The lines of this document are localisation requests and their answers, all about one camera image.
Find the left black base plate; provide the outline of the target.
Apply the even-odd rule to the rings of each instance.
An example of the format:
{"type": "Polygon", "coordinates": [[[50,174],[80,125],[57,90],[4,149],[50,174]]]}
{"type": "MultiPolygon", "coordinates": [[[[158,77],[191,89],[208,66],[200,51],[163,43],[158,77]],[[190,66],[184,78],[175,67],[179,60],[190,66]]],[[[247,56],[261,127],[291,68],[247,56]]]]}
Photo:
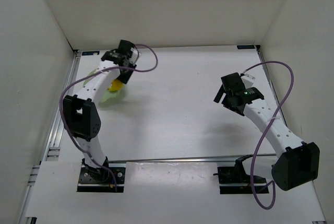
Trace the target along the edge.
{"type": "Polygon", "coordinates": [[[84,164],[81,165],[77,183],[77,192],[85,193],[123,193],[126,164],[109,163],[109,169],[113,172],[116,182],[107,171],[97,174],[84,164]]]}

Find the blue label sticker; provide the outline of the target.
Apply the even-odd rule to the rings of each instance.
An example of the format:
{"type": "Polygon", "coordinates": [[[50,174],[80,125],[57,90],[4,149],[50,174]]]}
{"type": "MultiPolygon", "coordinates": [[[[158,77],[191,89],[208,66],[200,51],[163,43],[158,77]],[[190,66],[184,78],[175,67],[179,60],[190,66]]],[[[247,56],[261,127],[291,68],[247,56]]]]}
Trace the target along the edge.
{"type": "Polygon", "coordinates": [[[236,46],[238,50],[251,50],[255,49],[254,45],[237,45],[236,46]]]}
{"type": "Polygon", "coordinates": [[[81,53],[82,56],[94,56],[94,55],[99,55],[100,51],[83,51],[81,53]]]}

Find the right blue label sticker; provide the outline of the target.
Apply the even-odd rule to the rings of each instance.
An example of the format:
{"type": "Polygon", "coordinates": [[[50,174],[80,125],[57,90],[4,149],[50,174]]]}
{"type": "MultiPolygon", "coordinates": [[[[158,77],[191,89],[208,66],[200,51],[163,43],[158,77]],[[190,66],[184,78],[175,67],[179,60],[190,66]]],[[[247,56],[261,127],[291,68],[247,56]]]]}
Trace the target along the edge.
{"type": "Polygon", "coordinates": [[[251,50],[255,49],[254,45],[237,45],[236,46],[238,50],[251,50]]]}

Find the left blue label sticker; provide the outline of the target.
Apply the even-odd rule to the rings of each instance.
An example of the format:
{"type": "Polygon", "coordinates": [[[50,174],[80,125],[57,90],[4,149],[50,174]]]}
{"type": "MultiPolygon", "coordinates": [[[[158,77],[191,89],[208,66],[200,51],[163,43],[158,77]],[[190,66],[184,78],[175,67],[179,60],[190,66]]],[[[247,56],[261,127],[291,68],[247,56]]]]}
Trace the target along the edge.
{"type": "Polygon", "coordinates": [[[94,55],[99,55],[100,51],[83,51],[81,53],[82,56],[94,56],[94,55]]]}

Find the left aluminium frame rail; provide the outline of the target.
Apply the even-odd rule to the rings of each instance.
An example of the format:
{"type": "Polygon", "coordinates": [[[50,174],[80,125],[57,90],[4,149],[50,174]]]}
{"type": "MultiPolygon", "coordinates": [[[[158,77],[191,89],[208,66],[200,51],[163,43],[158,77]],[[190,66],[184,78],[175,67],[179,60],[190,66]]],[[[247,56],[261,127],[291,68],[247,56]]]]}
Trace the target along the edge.
{"type": "Polygon", "coordinates": [[[47,136],[43,144],[42,153],[39,156],[38,162],[32,166],[29,174],[25,195],[16,223],[36,223],[37,221],[37,217],[26,217],[26,212],[33,193],[33,187],[38,177],[41,163],[45,161],[57,161],[59,158],[64,130],[62,111],[60,108],[62,107],[63,99],[70,92],[70,89],[67,87],[74,81],[77,75],[80,56],[81,53],[79,50],[73,50],[73,57],[69,66],[69,71],[66,74],[66,79],[60,96],[56,100],[56,109],[52,113],[52,122],[51,126],[47,130],[47,136]]]}

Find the yellow fake pear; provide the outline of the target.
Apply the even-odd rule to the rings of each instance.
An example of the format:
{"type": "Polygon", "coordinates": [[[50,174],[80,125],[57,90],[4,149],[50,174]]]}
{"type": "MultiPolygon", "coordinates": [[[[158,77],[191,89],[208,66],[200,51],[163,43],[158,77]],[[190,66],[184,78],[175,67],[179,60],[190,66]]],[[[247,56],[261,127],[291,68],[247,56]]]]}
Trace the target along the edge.
{"type": "Polygon", "coordinates": [[[111,82],[110,86],[108,87],[108,91],[109,92],[120,91],[123,88],[123,85],[124,84],[120,80],[115,79],[111,82]]]}

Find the front aluminium rail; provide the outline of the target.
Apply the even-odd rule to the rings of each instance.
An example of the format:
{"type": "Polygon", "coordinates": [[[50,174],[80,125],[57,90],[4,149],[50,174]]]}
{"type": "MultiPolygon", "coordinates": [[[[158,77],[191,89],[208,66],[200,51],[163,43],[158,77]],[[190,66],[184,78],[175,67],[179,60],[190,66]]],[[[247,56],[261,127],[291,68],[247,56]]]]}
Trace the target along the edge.
{"type": "Polygon", "coordinates": [[[127,162],[234,162],[237,158],[245,155],[236,156],[210,156],[210,157],[186,157],[186,158],[161,158],[161,159],[132,159],[132,160],[110,160],[109,163],[127,162]]]}

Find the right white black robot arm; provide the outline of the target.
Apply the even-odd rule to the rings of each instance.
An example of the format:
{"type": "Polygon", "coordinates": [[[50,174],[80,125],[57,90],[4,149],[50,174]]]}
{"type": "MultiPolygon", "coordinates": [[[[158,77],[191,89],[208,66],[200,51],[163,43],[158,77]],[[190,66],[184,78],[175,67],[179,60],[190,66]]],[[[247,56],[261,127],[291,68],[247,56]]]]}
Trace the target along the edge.
{"type": "Polygon", "coordinates": [[[222,85],[214,99],[241,116],[250,119],[274,149],[278,160],[259,162],[254,175],[268,178],[288,191],[318,177],[320,150],[315,143],[306,143],[273,115],[263,94],[255,87],[222,85]]]}

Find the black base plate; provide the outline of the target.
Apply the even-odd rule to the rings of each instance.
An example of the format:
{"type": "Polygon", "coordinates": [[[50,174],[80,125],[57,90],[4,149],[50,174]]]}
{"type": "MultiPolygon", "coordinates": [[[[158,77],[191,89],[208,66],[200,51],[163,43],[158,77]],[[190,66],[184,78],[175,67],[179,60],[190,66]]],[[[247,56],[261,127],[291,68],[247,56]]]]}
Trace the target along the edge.
{"type": "Polygon", "coordinates": [[[253,155],[236,159],[232,166],[218,166],[213,174],[218,178],[220,195],[252,194],[251,178],[243,168],[243,161],[251,161],[253,155]]]}
{"type": "Polygon", "coordinates": [[[97,174],[84,164],[81,165],[77,183],[77,192],[85,193],[123,193],[126,164],[109,163],[109,169],[113,172],[116,182],[107,171],[97,174]]]}

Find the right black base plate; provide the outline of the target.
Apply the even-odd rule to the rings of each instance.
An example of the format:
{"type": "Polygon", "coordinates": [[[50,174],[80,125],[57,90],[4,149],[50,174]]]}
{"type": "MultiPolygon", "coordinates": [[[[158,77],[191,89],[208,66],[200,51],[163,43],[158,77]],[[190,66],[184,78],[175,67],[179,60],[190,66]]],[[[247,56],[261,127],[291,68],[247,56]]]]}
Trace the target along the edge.
{"type": "Polygon", "coordinates": [[[213,174],[218,178],[220,195],[252,194],[251,178],[243,168],[243,161],[251,161],[253,155],[236,159],[232,166],[218,166],[213,174]]]}

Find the green wavy glass bowl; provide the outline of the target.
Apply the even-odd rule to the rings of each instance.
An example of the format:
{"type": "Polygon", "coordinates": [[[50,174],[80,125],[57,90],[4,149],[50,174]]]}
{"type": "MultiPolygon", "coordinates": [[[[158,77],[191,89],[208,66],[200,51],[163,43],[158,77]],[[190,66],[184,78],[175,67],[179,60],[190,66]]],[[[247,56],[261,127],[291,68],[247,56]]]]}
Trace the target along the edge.
{"type": "Polygon", "coordinates": [[[107,101],[116,99],[121,93],[120,91],[117,92],[109,92],[108,89],[105,91],[104,95],[101,97],[100,104],[107,103],[107,101]]]}

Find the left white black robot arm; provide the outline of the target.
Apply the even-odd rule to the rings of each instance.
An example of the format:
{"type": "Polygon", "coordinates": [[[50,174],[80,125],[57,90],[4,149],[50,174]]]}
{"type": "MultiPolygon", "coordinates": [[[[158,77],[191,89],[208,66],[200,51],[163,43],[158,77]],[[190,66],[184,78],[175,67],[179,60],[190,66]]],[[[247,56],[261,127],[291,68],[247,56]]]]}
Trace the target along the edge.
{"type": "Polygon", "coordinates": [[[136,70],[139,52],[135,46],[118,47],[101,57],[94,73],[68,85],[59,100],[64,128],[75,147],[84,155],[83,164],[97,174],[108,172],[98,134],[101,119],[96,104],[117,83],[126,84],[136,70]]]}

